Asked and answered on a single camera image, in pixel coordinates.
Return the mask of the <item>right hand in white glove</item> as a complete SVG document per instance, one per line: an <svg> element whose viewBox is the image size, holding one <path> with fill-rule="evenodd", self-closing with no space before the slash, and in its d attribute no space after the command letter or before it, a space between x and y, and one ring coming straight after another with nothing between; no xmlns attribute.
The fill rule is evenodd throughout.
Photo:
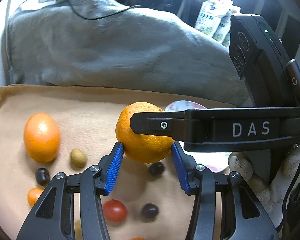
<svg viewBox="0 0 300 240"><path fill-rule="evenodd" d="M275 227L282 221L282 203L300 161L300 144L282 160L271 160L270 150L232 152L228 158L231 171L237 171L254 191Z"/></svg>

